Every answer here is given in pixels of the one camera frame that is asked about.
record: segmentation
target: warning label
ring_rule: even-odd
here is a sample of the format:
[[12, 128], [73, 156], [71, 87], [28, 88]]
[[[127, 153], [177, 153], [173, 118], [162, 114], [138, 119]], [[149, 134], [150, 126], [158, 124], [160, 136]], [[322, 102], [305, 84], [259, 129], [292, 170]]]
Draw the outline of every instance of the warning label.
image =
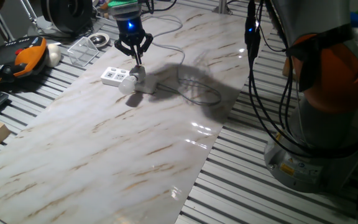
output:
[[280, 165], [280, 170], [284, 173], [295, 179], [313, 184], [318, 180], [322, 169], [322, 166], [305, 163], [301, 160], [293, 158], [288, 153], [285, 154], [284, 160]]

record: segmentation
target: clear plastic container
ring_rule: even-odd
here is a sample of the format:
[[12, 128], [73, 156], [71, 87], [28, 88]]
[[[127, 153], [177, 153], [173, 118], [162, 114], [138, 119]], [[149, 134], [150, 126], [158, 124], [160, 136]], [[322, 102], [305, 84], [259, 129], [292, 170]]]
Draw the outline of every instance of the clear plastic container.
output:
[[73, 65], [84, 67], [95, 56], [97, 56], [99, 50], [94, 46], [89, 38], [83, 37], [70, 47], [67, 52]]

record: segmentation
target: power strip socket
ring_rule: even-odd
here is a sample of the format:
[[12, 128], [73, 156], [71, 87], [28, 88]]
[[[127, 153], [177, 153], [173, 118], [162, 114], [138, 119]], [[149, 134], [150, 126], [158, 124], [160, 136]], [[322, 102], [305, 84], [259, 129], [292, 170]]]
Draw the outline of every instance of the power strip socket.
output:
[[128, 70], [108, 67], [100, 78], [103, 84], [118, 87], [127, 76], [129, 76]]

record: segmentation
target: white ball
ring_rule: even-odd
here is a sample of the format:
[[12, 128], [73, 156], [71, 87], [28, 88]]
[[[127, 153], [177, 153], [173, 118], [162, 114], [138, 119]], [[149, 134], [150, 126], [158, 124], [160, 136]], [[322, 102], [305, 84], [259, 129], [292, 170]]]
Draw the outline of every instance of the white ball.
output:
[[56, 44], [48, 44], [47, 48], [48, 55], [46, 58], [46, 66], [53, 68], [57, 64], [59, 64], [60, 58], [62, 57], [62, 53]]

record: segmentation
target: marble surface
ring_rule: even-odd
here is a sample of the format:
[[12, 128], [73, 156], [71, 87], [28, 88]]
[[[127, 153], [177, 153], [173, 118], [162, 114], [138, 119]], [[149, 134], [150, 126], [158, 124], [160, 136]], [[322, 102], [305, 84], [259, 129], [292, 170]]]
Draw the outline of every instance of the marble surface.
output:
[[[154, 42], [182, 47], [179, 76], [219, 90], [214, 107], [173, 93], [123, 96], [101, 83], [108, 66], [134, 60], [108, 50], [0, 153], [0, 219], [6, 223], [174, 223], [248, 76], [245, 19], [175, 6], [183, 28]], [[151, 34], [177, 26], [149, 19]], [[266, 34], [271, 27], [264, 27]], [[175, 81], [181, 53], [151, 46], [149, 75], [203, 101], [214, 96]]]

